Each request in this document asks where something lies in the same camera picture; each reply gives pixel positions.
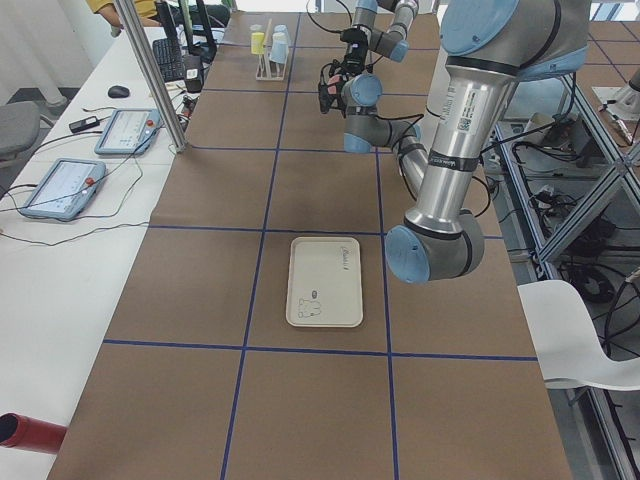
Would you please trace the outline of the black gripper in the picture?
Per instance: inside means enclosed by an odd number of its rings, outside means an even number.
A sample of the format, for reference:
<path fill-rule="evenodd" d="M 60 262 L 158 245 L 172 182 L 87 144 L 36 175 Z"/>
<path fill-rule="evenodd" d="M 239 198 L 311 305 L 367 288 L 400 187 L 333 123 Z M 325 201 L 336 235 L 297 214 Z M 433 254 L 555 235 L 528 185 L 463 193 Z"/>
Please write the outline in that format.
<path fill-rule="evenodd" d="M 343 96 L 343 89 L 347 81 L 344 80 L 344 86 L 339 98 L 333 97 L 327 93 L 327 83 L 318 83 L 318 101 L 321 113 L 328 113 L 331 109 L 337 109 L 341 112 L 343 117 L 346 117 L 347 104 Z"/>
<path fill-rule="evenodd" d="M 320 82 L 328 83 L 330 78 L 341 78 L 345 72 L 349 75 L 360 75 L 366 69 L 368 54 L 368 36 L 365 30 L 351 27 L 340 34 L 340 40 L 346 44 L 346 52 L 342 62 L 333 59 L 320 69 Z"/>

